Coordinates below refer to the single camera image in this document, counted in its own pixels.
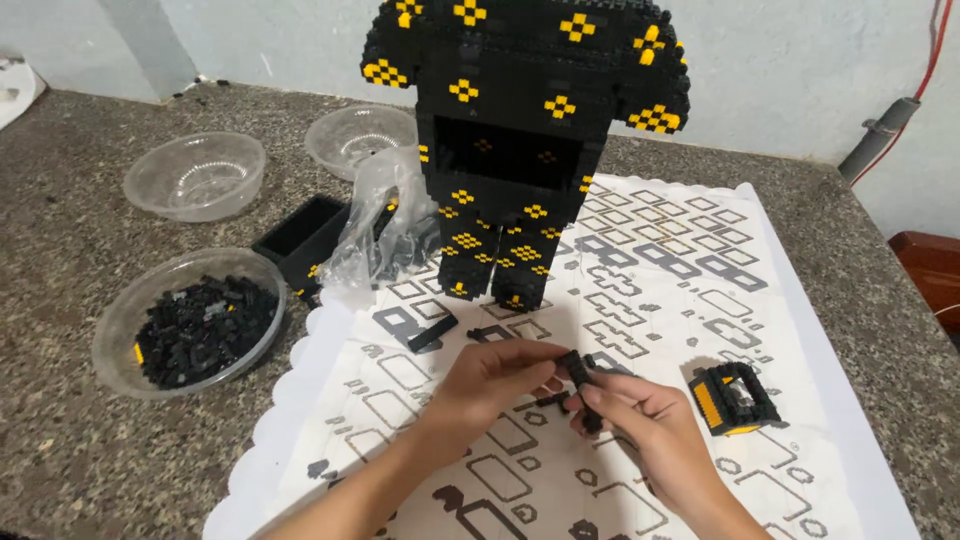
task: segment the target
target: gray pipe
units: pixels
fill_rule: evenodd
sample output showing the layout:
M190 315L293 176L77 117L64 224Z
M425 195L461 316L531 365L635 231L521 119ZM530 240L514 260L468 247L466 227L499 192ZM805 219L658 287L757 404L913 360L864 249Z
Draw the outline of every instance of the gray pipe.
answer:
M920 102L912 97L901 97L895 101L879 120L867 120L863 127L867 134L856 148L850 152L840 166L840 174L847 180L853 181L863 169L867 168L877 154L886 148L890 139L906 125L913 113L920 108Z

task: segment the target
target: right hand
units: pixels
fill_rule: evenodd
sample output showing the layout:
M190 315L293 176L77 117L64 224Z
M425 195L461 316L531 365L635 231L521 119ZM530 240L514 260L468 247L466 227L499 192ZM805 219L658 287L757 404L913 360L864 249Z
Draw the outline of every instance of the right hand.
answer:
M570 426L583 433L583 400L639 448L639 465L654 495L700 537L770 538L720 479L686 394L628 375L591 373L595 385L566 399L578 411Z

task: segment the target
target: fingernail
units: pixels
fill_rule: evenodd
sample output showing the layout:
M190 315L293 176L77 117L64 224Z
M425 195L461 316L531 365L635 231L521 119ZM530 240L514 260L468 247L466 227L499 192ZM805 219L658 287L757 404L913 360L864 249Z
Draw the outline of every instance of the fingernail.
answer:
M584 384L581 386L580 395L583 396L587 405L597 405L600 403L600 389L592 384Z

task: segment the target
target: plastic bag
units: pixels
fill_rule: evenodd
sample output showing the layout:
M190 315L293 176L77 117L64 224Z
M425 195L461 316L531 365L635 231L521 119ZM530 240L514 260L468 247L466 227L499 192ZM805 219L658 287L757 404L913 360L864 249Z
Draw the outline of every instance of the plastic bag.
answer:
M374 226L392 198L396 212L378 239ZM373 305L374 291L406 280L440 248L438 206L426 193L416 147L388 148L361 163L350 217L318 281L322 299L350 309Z

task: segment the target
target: figure leg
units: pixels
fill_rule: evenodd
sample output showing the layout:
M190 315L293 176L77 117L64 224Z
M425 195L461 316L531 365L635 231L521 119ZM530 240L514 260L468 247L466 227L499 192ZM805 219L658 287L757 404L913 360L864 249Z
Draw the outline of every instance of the figure leg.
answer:
M520 312L540 307L563 229L523 220L503 228L492 287L502 307Z
M473 300L487 292L496 257L499 228L484 223L474 212L440 208L444 254L438 282L447 296Z

